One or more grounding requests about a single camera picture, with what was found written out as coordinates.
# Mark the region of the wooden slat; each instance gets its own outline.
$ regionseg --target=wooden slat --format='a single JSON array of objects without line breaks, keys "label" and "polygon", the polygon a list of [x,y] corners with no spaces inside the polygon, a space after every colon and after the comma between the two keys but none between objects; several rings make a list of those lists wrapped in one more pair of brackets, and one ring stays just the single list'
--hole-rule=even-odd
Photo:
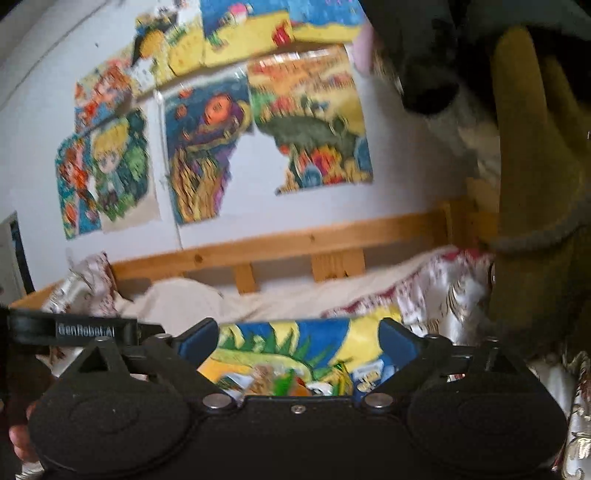
[{"label": "wooden slat", "polygon": [[205,268],[234,267],[253,262],[280,260],[377,247],[398,241],[426,237],[432,246],[443,245],[446,231],[441,211],[397,218],[366,220],[298,232],[278,233],[209,245],[179,252],[138,258],[113,265],[117,280],[149,278],[161,280]]},{"label": "wooden slat", "polygon": [[498,234],[499,215],[491,212],[469,213],[467,216],[468,235],[477,244],[489,243]]},{"label": "wooden slat", "polygon": [[475,247],[467,234],[466,215],[470,211],[468,199],[449,200],[441,208],[446,217],[447,242],[458,248]]},{"label": "wooden slat", "polygon": [[482,179],[466,179],[468,197],[476,204],[479,212],[499,213],[501,193]]},{"label": "wooden slat", "polygon": [[252,264],[246,263],[237,265],[232,268],[234,272],[234,280],[238,293],[243,295],[245,293],[254,293],[258,291],[254,273],[252,272]]},{"label": "wooden slat", "polygon": [[38,310],[41,308],[43,303],[49,298],[51,292],[55,287],[58,286],[59,283],[53,283],[48,287],[45,287],[42,290],[38,290],[36,292],[27,295],[26,297],[15,301],[10,306],[13,309],[30,309],[30,310]]},{"label": "wooden slat", "polygon": [[[327,275],[358,275],[362,274],[365,268],[362,253],[359,251],[421,237],[429,239],[431,247],[439,247],[447,243],[446,222],[444,210],[437,210],[259,236],[238,242],[118,262],[112,267],[118,281],[146,278],[152,282],[183,277],[187,272],[205,268],[236,267],[236,283],[243,293],[247,293],[257,290],[252,275],[253,262],[311,255],[315,257],[313,263],[317,265],[317,278]],[[327,256],[335,252],[338,252],[337,257]],[[54,287],[55,285],[52,285],[35,292],[15,302],[13,306],[38,309]]]},{"label": "wooden slat", "polygon": [[356,277],[365,273],[363,249],[312,255],[312,274],[319,283],[331,278]]}]

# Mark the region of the children's drawing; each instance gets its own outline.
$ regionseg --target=children's drawing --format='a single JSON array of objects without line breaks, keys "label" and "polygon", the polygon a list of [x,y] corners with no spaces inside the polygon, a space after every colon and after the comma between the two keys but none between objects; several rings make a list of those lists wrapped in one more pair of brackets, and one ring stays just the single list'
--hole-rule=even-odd
[{"label": "children's drawing", "polygon": [[74,135],[63,141],[56,158],[61,219],[68,240],[101,229],[96,200],[89,191],[90,142]]},{"label": "children's drawing", "polygon": [[203,63],[199,0],[175,0],[170,7],[140,15],[131,63],[134,95],[148,93]]},{"label": "children's drawing", "polygon": [[239,137],[252,129],[242,74],[180,91],[165,103],[171,194],[177,223],[217,217]]},{"label": "children's drawing", "polygon": [[365,20],[359,0],[287,0],[294,37],[301,41],[347,43]]},{"label": "children's drawing", "polygon": [[289,158],[277,194],[372,180],[361,102],[343,47],[253,61],[248,76],[255,122]]},{"label": "children's drawing", "polygon": [[207,66],[273,51],[293,41],[286,0],[202,0],[201,6]]},{"label": "children's drawing", "polygon": [[245,395],[360,400],[404,367],[380,348],[381,319],[223,325],[217,349],[199,372],[237,400]]},{"label": "children's drawing", "polygon": [[76,133],[84,135],[114,116],[131,95],[131,46],[117,52],[76,84]]},{"label": "children's drawing", "polygon": [[105,232],[160,218],[145,123],[142,110],[135,109],[92,135],[94,187]]}]

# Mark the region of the white bedsheet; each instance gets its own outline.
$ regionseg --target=white bedsheet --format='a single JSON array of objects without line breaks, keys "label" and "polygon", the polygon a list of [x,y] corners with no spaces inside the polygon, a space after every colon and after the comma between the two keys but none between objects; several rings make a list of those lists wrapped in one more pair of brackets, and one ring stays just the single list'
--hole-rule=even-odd
[{"label": "white bedsheet", "polygon": [[222,294],[197,281],[174,278],[155,283],[134,302],[119,298],[115,307],[123,317],[159,323],[174,336],[207,317],[214,318],[218,323],[313,318],[359,297],[386,290],[408,277],[434,255],[454,250],[455,247],[443,247],[425,252],[400,265],[361,277],[281,287],[244,296]]}]

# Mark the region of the doorway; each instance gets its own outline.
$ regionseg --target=doorway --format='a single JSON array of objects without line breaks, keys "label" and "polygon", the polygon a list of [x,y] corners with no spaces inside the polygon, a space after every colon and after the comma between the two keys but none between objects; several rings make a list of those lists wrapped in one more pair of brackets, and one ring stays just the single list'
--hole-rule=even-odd
[{"label": "doorway", "polygon": [[0,303],[10,305],[33,291],[18,217],[13,213],[0,223]]}]

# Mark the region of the human hand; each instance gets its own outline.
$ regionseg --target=human hand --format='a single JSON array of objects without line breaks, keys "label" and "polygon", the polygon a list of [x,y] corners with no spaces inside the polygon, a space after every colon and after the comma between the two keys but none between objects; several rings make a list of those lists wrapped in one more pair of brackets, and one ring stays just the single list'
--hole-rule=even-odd
[{"label": "human hand", "polygon": [[[31,413],[33,413],[35,405],[36,402],[28,406],[27,420],[31,417]],[[14,427],[10,427],[9,436],[12,445],[14,445],[14,453],[21,459],[22,462],[34,463],[39,460],[31,444],[28,426],[16,425]]]}]

